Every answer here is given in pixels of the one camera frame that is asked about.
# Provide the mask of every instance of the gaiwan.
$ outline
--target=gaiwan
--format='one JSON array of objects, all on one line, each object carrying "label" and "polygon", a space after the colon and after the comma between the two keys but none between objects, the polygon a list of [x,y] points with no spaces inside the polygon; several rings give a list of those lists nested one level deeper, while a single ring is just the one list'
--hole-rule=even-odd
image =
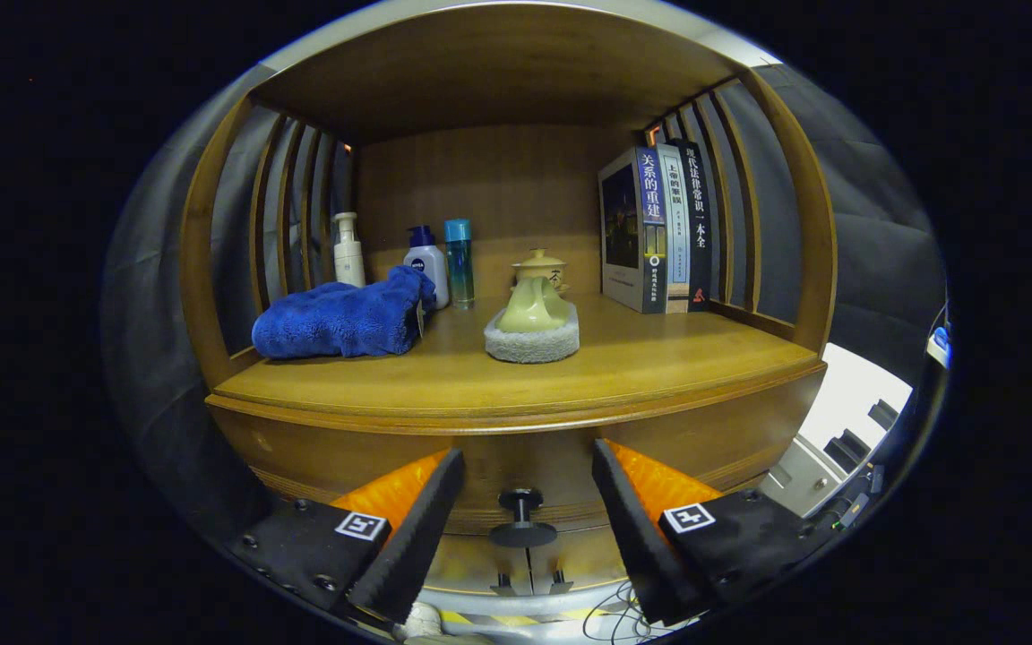
[{"label": "gaiwan", "polygon": [[568,266],[568,262],[544,255],[547,250],[533,249],[533,257],[513,264],[513,268],[516,269],[516,282],[524,281],[526,278],[546,278],[552,283],[557,294],[566,293],[569,290],[569,285],[565,283],[565,267]]}]

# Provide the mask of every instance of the book spine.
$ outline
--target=book spine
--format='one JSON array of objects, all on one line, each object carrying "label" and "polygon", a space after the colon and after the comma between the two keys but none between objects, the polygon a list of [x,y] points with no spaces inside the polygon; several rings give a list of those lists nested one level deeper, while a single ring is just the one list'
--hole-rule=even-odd
[{"label": "book spine", "polygon": [[668,207],[668,314],[687,314],[691,246],[688,236],[687,185],[683,179],[683,160],[679,148],[659,143],[664,197]]},{"label": "book spine", "polygon": [[668,228],[664,208],[659,156],[651,148],[638,147],[636,163],[640,167],[640,241],[643,246],[643,314],[663,314],[668,305]]},{"label": "book spine", "polygon": [[684,200],[687,201],[691,266],[688,279],[687,311],[708,311],[711,297],[711,221],[708,217],[708,196],[704,192],[706,176],[700,147],[685,139],[676,139],[683,158]]}]

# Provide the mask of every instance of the book cover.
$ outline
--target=book cover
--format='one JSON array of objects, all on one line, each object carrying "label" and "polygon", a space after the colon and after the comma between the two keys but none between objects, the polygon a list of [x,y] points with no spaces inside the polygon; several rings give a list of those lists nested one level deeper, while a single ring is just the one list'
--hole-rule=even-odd
[{"label": "book cover", "polygon": [[668,209],[668,298],[667,314],[687,314],[688,283],[691,273],[691,246],[687,212],[687,184],[679,148],[656,143],[664,201]]},{"label": "book cover", "polygon": [[667,302],[668,237],[654,150],[630,148],[600,171],[603,294],[643,314]]},{"label": "book cover", "polygon": [[687,311],[708,311],[711,297],[711,221],[708,196],[704,194],[703,158],[700,147],[686,139],[672,139],[683,159],[683,192],[687,204],[690,270]]}]

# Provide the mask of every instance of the teapot lid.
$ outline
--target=teapot lid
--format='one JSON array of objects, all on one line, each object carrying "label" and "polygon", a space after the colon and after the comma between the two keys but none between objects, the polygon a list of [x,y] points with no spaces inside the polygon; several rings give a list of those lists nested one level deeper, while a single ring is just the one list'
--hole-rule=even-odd
[{"label": "teapot lid", "polygon": [[548,257],[544,255],[546,250],[548,249],[533,249],[533,257],[529,257],[527,260],[522,262],[517,262],[517,264],[513,264],[513,266],[552,266],[556,264],[568,264],[568,262],[560,260],[560,258]]}]

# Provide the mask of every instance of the blue towel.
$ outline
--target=blue towel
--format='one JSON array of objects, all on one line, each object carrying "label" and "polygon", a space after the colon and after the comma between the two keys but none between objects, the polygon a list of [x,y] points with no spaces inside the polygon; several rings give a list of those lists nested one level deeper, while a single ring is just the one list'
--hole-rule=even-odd
[{"label": "blue towel", "polygon": [[419,334],[417,302],[438,304],[436,285],[412,266],[358,289],[328,282],[289,294],[254,322],[254,346],[266,358],[405,354]]}]

